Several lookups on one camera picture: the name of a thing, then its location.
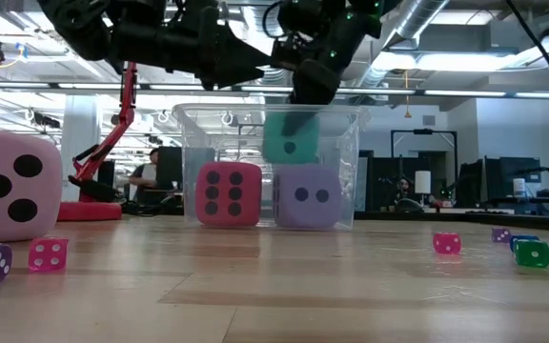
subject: ceiling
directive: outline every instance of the ceiling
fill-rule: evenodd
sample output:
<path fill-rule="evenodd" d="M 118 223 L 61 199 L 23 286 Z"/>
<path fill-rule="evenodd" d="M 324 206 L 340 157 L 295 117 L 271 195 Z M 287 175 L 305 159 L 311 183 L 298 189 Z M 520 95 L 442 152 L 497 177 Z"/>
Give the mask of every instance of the ceiling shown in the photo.
<path fill-rule="evenodd" d="M 530 13 L 534 28 L 542 30 L 549 26 L 549 0 L 515 1 L 518 7 Z M 251 15 L 263 11 L 271 1 L 233 0 L 228 1 L 234 20 L 230 22 L 234 33 L 253 46 L 269 52 L 273 43 L 267 38 Z M 87 62 L 79 58 L 53 30 L 53 26 L 39 10 L 34 0 L 4 1 L 7 10 L 0 10 L 0 42 L 6 60 L 0 68 L 0 81 L 33 81 L 56 83 L 117 83 L 119 76 L 105 62 Z M 396 21 L 391 17 L 390 23 Z M 490 54 L 497 47 L 516 49 L 514 56 L 529 54 L 531 46 L 503 1 L 452 0 L 435 18 L 432 25 L 420 37 L 416 51 L 392 51 L 397 56 L 409 53 L 420 62 L 420 58 L 434 53 L 463 52 Z M 354 62 L 343 75 L 346 87 L 358 86 L 357 80 L 373 66 L 382 68 L 375 61 L 384 56 L 380 41 L 366 38 L 358 50 Z M 532 52 L 530 58 L 518 62 L 506 73 L 501 71 L 470 72 L 471 65 L 461 71 L 422 70 L 420 63 L 407 72 L 391 67 L 382 80 L 381 87 L 411 88 L 427 90 L 507 90 L 549 91 L 549 71 L 545 70 L 539 54 Z M 199 84 L 193 75 L 184 72 L 166 73 L 161 69 L 139 66 L 139 82 L 153 84 Z M 289 85 L 289 77 L 260 84 Z M 111 91 L 99 93 L 98 102 L 103 112 L 103 134 L 112 129 L 111 118 L 119 111 L 118 96 Z M 121 140 L 113 152 L 120 159 L 120 170 L 128 171 L 133 165 L 145 160 L 144 152 L 155 144 L 148 141 L 148 135 L 158 136 L 165 144 L 179 143 L 180 130 L 172 116 L 174 105 L 183 103 L 264 103 L 268 99 L 260 95 L 235 94 L 213 97 L 212 93 L 168 91 L 165 94 L 139 94 L 137 97 L 137 123 Z M 380 98 L 379 105 L 398 106 L 405 104 L 405 96 Z M 17 131 L 23 134 L 40 135 L 53 142 L 60 142 L 60 130 L 40 128 L 31 122 L 33 113 L 39 112 L 59 120 L 63 125 L 66 94 L 57 92 L 35 92 L 0 90 L 0 130 Z M 447 110 L 457 101 L 440 97 L 413 98 L 413 104 L 438 105 Z M 253 123 L 259 118 L 242 117 Z M 214 117 L 206 127 L 221 130 L 221 117 Z"/>

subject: wooden table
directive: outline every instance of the wooden table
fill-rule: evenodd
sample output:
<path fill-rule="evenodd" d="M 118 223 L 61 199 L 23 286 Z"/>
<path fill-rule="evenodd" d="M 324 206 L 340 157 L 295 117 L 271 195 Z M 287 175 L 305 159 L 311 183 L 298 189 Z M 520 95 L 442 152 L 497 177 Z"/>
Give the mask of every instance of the wooden table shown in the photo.
<path fill-rule="evenodd" d="M 433 232 L 459 232 L 459 256 Z M 513 229 L 549 239 L 549 232 Z M 65 272 L 14 243 L 0 343 L 549 343 L 549 269 L 490 228 L 357 222 L 353 232 L 184 229 L 179 218 L 60 224 Z"/>

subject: ceiling duct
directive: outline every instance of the ceiling duct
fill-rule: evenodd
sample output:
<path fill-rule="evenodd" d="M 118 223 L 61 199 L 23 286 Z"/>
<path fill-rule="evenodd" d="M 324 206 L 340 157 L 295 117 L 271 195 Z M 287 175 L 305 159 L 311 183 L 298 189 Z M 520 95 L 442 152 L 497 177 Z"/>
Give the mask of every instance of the ceiling duct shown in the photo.
<path fill-rule="evenodd" d="M 385 47 L 393 45 L 406 47 L 404 42 L 410 42 L 410 46 L 416 48 L 418 37 L 436 18 L 450 0 L 406 0 L 399 8 L 399 19 L 389 34 Z M 373 63 L 364 73 L 356 85 L 361 88 L 374 88 L 385 78 L 390 70 L 381 69 Z"/>
<path fill-rule="evenodd" d="M 245 23 L 254 32 L 258 32 L 259 39 L 274 41 L 272 38 L 268 38 L 264 27 L 262 25 L 262 18 L 267 7 L 254 7 L 244 6 L 241 7 L 241 13 L 245 18 Z M 283 34 L 283 29 L 278 25 L 276 17 L 278 16 L 278 6 L 272 9 L 266 18 L 266 30 L 271 36 L 279 36 Z M 291 80 L 291 74 L 289 71 L 275 68 L 266 68 L 264 70 L 264 77 L 256 80 L 258 85 L 289 85 Z"/>

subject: clear plastic bin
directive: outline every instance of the clear plastic bin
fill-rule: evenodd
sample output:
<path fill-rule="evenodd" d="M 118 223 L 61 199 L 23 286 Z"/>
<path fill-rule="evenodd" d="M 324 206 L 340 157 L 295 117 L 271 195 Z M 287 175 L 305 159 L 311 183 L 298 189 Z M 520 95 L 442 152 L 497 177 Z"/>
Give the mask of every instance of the clear plastic bin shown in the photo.
<path fill-rule="evenodd" d="M 188 225 L 353 227 L 365 109 L 187 104 L 173 113 L 183 132 Z M 283 134 L 290 127 L 295 133 Z"/>

